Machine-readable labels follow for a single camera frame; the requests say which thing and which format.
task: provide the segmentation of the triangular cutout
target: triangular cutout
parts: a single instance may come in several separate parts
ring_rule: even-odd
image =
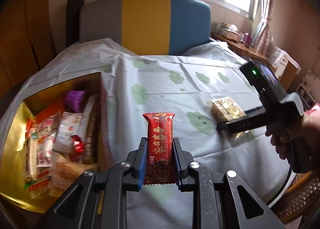
[[[60,203],[60,205],[55,210],[55,213],[59,216],[64,216],[70,219],[74,218],[82,189],[82,185],[77,185]]]
[[[254,200],[249,192],[243,186],[237,186],[237,189],[245,217],[247,219],[251,219],[257,216],[262,216],[264,214],[262,207]]]

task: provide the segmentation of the purple candy wrapper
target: purple candy wrapper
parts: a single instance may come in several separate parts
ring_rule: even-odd
[[[79,113],[84,94],[85,91],[69,91],[65,100],[66,105],[76,113]]]

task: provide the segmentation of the gold box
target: gold box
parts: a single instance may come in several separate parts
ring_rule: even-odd
[[[27,121],[52,103],[58,95],[69,90],[86,90],[89,94],[99,93],[103,96],[105,91],[101,89],[100,76],[100,73],[94,73],[56,84],[26,98],[20,104],[9,128],[0,162],[0,194],[3,198],[14,205],[36,213],[46,212],[57,200],[49,196],[49,191],[31,199],[30,193],[23,188],[25,170],[23,143]],[[103,143],[106,138],[103,138],[102,132],[100,125],[96,157],[100,170],[105,170],[108,163],[105,161],[107,149],[104,149],[103,145],[107,144]]]

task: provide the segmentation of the curtain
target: curtain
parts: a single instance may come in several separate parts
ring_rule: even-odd
[[[270,21],[275,0],[261,0],[261,20],[252,38],[252,47],[266,54],[270,37]]]

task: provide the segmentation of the metal bolt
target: metal bolt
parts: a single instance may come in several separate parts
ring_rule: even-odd
[[[93,175],[93,171],[92,170],[86,170],[84,173],[83,173],[84,176],[92,176]]]
[[[229,170],[229,171],[227,172],[227,175],[228,175],[229,177],[235,177],[235,176],[237,175],[237,173],[236,173],[234,170]]]
[[[121,167],[123,167],[123,168],[128,168],[128,167],[130,167],[130,162],[128,162],[128,161],[123,161],[123,162],[121,162]]]
[[[193,162],[190,163],[190,167],[192,167],[192,168],[199,168],[199,167],[200,167],[200,164],[199,164],[198,162],[196,162],[196,161],[193,161]]]

